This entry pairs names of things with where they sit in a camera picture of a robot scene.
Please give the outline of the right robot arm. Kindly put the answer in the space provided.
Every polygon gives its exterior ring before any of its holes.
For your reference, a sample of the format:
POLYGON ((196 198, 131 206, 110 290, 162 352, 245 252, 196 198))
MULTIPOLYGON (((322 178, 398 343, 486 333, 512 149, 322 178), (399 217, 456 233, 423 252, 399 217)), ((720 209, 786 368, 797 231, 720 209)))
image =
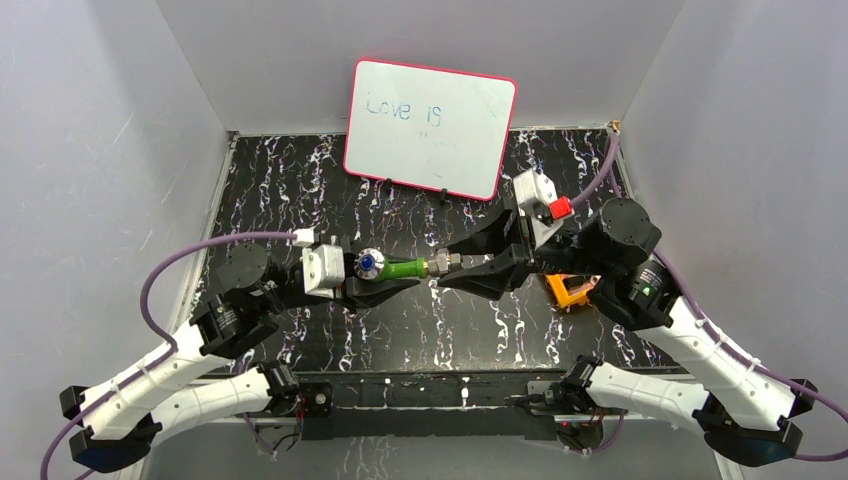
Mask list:
POLYGON ((560 228, 549 240, 536 237, 531 224, 515 201, 499 202, 464 238, 441 247, 450 259, 482 255, 485 262, 453 266, 439 285, 497 300, 537 273, 594 276, 590 303, 670 355, 694 382, 637 375, 579 356, 545 392, 520 399, 520 407, 577 414, 613 408, 661 419, 747 467, 798 457, 802 432, 793 418, 812 408, 811 384, 770 379, 709 320, 695 316, 670 271, 652 256, 661 232, 641 205, 608 200, 578 231, 560 228))

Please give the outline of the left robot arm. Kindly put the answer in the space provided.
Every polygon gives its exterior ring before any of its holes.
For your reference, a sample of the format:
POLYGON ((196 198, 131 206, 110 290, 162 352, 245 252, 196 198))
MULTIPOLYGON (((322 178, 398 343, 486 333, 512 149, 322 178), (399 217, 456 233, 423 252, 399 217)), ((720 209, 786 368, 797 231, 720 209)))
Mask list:
POLYGON ((67 424, 60 436, 88 473, 127 468, 164 440, 228 416, 302 416, 304 394, 282 361, 205 386, 196 380, 275 333, 278 313, 324 302, 351 311, 370 308, 440 275, 436 260, 355 249, 344 238, 310 229, 224 235, 196 250, 224 244, 231 245, 230 254, 200 315, 163 333, 159 347, 111 379, 62 391, 67 424))

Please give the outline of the green water faucet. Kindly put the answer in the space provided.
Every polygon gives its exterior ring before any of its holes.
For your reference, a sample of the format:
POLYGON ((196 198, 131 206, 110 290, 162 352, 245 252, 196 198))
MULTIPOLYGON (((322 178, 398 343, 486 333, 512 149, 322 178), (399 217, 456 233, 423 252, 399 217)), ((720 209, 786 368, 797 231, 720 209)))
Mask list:
POLYGON ((393 261, 375 248, 365 248, 360 251, 354 261, 354 271, 358 278, 371 282, 408 278, 425 279, 430 275, 427 260, 424 258, 393 261))

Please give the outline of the silver hex nut fitting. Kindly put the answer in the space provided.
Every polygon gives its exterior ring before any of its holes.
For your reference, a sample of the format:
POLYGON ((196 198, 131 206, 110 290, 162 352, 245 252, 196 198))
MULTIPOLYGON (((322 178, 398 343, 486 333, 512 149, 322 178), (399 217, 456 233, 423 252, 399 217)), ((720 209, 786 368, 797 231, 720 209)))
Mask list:
POLYGON ((430 277, 442 277, 462 268, 462 255, 441 249, 426 259, 426 267, 430 277))

